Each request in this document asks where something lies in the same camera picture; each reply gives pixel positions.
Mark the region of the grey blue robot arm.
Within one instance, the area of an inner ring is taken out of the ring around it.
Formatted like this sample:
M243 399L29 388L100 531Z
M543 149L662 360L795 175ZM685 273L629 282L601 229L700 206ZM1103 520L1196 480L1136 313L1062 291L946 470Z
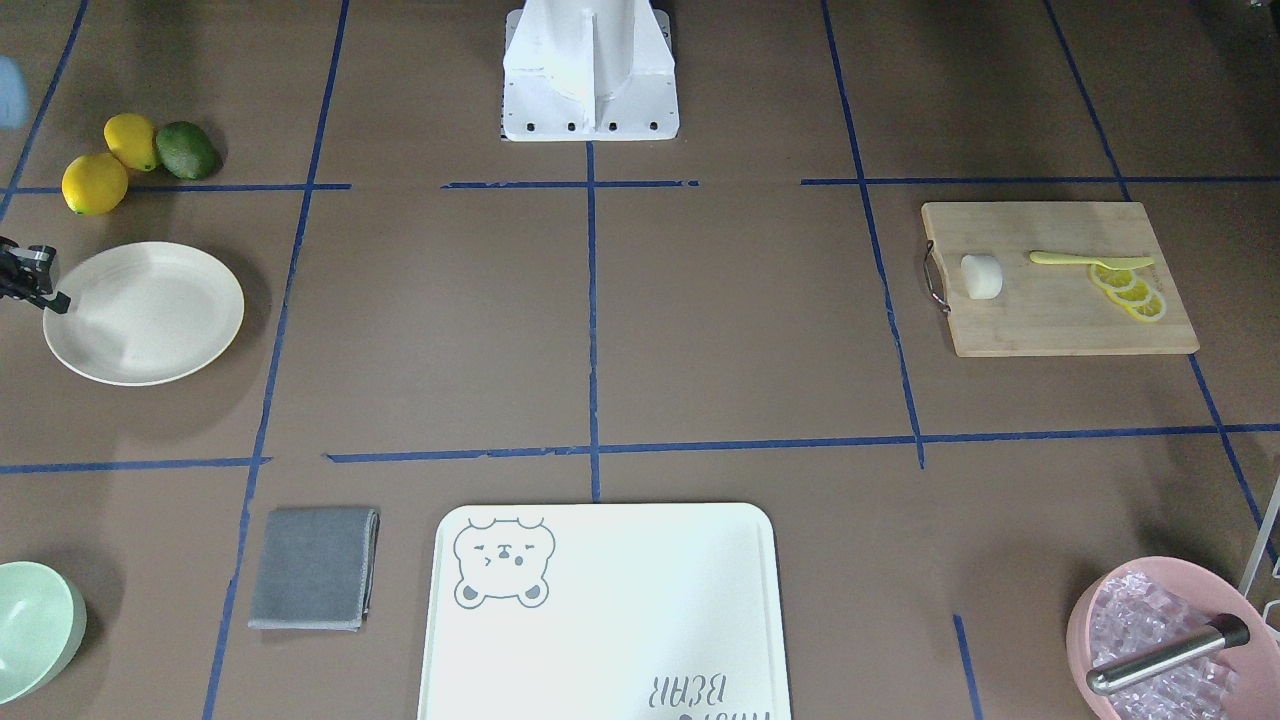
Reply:
M1 56L1 128L18 129L29 115L29 94L17 61ZM42 311L67 314L70 297L55 290L58 251L47 245L22 247L1 237L1 296Z

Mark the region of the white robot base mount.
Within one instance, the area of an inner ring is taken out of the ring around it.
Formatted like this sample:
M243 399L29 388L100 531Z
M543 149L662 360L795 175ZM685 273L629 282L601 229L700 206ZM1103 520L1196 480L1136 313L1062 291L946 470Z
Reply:
M526 1L506 17L502 65L507 141L678 135L671 19L649 1Z

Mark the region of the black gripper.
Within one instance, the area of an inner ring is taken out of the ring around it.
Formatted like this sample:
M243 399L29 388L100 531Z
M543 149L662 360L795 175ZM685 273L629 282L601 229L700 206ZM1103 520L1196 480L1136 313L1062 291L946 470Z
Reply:
M40 299L41 309L67 314L70 297L55 292L52 265L58 251L47 245L22 247L1 237L1 295L10 299Z

